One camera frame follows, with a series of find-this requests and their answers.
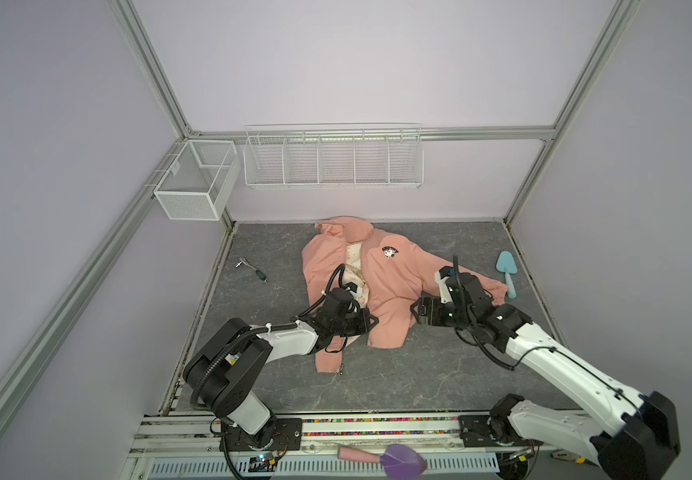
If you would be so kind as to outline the pink zip jacket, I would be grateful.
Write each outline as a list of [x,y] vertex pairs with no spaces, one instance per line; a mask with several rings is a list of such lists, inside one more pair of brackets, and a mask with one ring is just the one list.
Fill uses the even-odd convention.
[[440,294],[435,276],[452,262],[363,219],[336,217],[318,222],[316,228],[318,234],[302,251],[309,301],[321,297],[333,271],[345,264],[344,277],[367,290],[360,304],[379,318],[368,334],[368,345],[377,349],[402,347],[416,324],[411,304],[424,292]]

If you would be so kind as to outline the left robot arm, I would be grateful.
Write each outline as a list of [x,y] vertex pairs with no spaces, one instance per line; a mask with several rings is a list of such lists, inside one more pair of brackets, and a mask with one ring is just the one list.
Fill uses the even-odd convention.
[[217,419],[260,442],[275,429],[275,415],[253,392],[264,367],[276,360],[325,353],[339,355],[354,337],[379,323],[358,301],[358,285],[338,265],[319,299],[282,324],[250,325],[228,320],[184,367],[192,407],[206,407]]

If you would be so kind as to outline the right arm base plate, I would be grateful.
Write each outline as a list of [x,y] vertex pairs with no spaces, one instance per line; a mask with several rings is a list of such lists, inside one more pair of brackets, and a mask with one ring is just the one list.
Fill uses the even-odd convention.
[[513,427],[500,417],[489,415],[459,415],[459,437],[465,447],[532,447],[531,440],[519,436]]

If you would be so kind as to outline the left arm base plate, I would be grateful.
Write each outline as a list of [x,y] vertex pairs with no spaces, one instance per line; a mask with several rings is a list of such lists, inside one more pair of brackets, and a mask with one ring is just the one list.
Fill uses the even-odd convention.
[[303,419],[272,417],[257,433],[250,434],[239,426],[221,426],[231,451],[297,451],[303,439]]

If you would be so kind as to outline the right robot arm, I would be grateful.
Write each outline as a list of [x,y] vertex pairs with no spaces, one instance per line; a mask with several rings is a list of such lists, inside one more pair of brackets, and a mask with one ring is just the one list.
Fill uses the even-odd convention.
[[581,409],[563,413],[518,394],[503,397],[469,432],[499,445],[549,444],[598,465],[611,479],[661,479],[681,453],[675,404],[645,395],[597,369],[510,304],[497,305],[478,277],[453,267],[435,276],[438,296],[411,307],[423,325],[470,334],[470,343],[510,371],[524,365]]

